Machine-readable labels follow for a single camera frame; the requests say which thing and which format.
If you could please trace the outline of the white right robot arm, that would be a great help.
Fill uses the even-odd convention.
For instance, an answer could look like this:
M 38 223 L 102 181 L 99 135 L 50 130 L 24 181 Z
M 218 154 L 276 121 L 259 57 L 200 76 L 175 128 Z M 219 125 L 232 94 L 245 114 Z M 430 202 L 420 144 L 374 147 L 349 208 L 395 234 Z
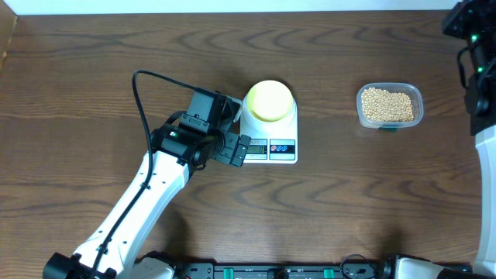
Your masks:
M 474 271 L 495 276 L 495 0 L 463 0 L 449 11 L 443 34 L 466 42 L 456 57 L 470 134 L 480 160 L 482 220 Z

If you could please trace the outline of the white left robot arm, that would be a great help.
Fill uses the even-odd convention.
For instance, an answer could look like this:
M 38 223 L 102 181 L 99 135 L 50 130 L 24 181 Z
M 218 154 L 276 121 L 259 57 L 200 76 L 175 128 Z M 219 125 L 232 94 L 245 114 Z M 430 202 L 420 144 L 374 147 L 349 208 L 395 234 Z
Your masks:
M 72 256 L 55 253 L 43 277 L 172 278 L 173 264 L 138 253 L 167 205 L 208 160 L 242 166 L 250 138 L 229 130 L 242 109 L 237 98 L 195 89 L 188 110 L 149 135 L 136 176 L 105 221 Z

